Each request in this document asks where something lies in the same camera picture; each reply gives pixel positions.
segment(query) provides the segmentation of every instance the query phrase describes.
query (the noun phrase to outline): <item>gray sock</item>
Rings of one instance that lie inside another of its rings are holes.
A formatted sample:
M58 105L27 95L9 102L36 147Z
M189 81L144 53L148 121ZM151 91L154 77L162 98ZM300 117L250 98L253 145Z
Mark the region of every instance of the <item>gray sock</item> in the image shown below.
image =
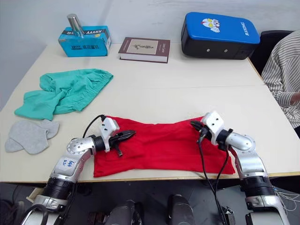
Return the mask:
M8 138L5 142L5 151L7 152L15 152L23 149L24 147L22 145L20 145L18 142L14 141L11 138Z
M57 132L58 132L58 128L60 127L60 123L59 122L54 122L54 121L50 121L50 120L43 120L39 126L41 128L45 128L47 130L47 139L53 138Z
M48 147L47 139L54 137L59 128L58 122L43 120L39 125L22 120L16 122L5 143L7 152L25 149L29 154L37 154Z

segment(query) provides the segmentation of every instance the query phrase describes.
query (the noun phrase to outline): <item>blue box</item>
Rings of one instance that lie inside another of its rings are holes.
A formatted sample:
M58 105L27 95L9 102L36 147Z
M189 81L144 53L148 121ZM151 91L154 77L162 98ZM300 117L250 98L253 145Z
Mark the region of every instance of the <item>blue box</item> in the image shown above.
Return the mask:
M183 53L199 58L243 60L259 42L251 21L239 17L191 12L181 30Z
M111 39L107 26L83 26L82 37L73 35L66 27L58 42L68 57L89 57L108 55Z

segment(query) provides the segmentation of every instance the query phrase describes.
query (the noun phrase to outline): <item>person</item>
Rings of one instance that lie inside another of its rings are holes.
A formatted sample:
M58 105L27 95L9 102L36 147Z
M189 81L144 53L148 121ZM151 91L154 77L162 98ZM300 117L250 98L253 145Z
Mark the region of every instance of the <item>person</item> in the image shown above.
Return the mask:
M300 30L276 44L262 79L300 138Z

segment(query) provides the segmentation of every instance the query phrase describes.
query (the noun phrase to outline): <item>handwritten label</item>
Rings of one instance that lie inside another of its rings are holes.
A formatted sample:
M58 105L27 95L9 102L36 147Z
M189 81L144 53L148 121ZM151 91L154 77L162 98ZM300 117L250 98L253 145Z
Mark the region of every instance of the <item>handwritten label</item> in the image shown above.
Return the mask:
M63 164L63 166L72 167L74 164L74 161L64 159L62 164Z

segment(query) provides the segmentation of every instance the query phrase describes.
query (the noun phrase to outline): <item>brown book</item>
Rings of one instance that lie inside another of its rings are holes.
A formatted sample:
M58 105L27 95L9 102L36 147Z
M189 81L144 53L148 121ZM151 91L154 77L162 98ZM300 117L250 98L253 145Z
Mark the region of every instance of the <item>brown book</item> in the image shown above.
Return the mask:
M168 63L170 40L126 37L119 50L120 60Z

